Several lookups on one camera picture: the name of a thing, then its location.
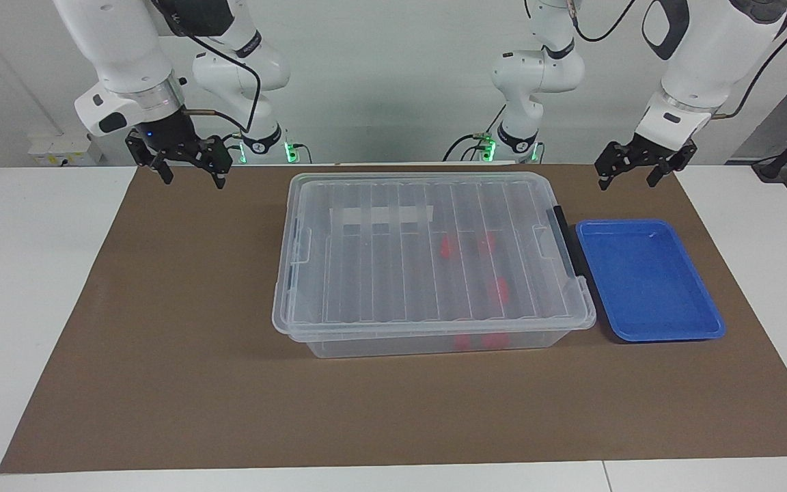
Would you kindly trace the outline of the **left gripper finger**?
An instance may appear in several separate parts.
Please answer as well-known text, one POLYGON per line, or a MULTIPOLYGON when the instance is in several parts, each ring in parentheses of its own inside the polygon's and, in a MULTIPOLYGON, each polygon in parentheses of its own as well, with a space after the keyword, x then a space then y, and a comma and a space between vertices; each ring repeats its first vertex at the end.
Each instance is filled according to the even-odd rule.
POLYGON ((628 146, 618 142, 609 142, 594 162, 594 170, 598 175, 600 190, 608 190, 616 177, 631 171, 634 165, 630 162, 628 146))
POLYGON ((668 159, 661 159, 646 177, 646 182, 650 188, 656 187, 662 178, 682 170, 684 166, 683 156, 670 156, 668 159))

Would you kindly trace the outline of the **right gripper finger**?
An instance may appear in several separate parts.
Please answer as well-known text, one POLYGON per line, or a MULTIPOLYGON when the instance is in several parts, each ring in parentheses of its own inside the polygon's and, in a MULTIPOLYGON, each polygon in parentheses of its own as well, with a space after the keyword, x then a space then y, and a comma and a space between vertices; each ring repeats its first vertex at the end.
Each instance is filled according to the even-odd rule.
POLYGON ((220 136, 197 140, 197 154, 193 158, 193 166, 207 172, 218 190, 224 188, 232 167, 232 157, 220 136))
POLYGON ((173 180, 171 168, 166 161, 165 152, 153 153, 138 133, 129 133, 126 146, 134 159, 135 165, 147 167, 161 178, 166 186, 173 180))

